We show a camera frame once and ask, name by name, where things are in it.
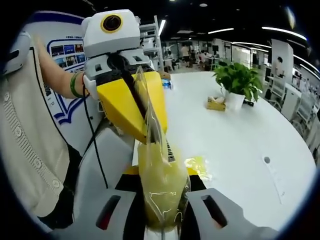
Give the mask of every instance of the chair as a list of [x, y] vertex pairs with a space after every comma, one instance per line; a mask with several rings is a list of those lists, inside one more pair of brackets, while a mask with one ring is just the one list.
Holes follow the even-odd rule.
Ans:
[[309, 123], [312, 118], [313, 107], [316, 101], [308, 94], [302, 93], [299, 106], [296, 110], [295, 119], [292, 121], [292, 125], [298, 131], [298, 133], [305, 138], [306, 132], [309, 128]]
[[278, 111], [281, 111], [284, 97], [286, 95], [286, 82], [284, 78], [274, 76], [271, 86], [271, 98], [275, 96], [275, 100], [269, 100], [268, 102], [274, 106]]

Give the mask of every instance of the poster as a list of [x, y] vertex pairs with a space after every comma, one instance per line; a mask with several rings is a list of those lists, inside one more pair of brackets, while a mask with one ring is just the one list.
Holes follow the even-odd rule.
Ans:
[[[39, 11], [23, 30], [40, 36], [53, 60], [65, 71], [76, 73], [83, 70], [86, 62], [81, 28], [83, 19], [68, 13]], [[44, 88], [45, 100], [61, 134], [83, 156], [92, 138], [84, 99], [67, 99], [48, 86]], [[97, 100], [87, 97], [86, 104], [93, 128], [96, 129], [104, 116], [98, 112]]]

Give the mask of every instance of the clear plastic bag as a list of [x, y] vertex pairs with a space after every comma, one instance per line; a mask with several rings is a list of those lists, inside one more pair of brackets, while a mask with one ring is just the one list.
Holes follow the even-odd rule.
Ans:
[[138, 166], [147, 225], [164, 233], [179, 227], [183, 220], [190, 178], [179, 152], [169, 145], [160, 126], [142, 68], [136, 74], [135, 88], [146, 107], [146, 144], [138, 147]]

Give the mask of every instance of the barcode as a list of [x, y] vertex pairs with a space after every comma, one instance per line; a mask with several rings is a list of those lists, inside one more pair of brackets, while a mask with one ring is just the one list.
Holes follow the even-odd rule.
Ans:
[[172, 162], [174, 162], [176, 160], [175, 157], [174, 157], [174, 153], [172, 152], [172, 149], [171, 149], [171, 147], [170, 147], [168, 142], [166, 142], [166, 146], [168, 148], [168, 162], [172, 163]]

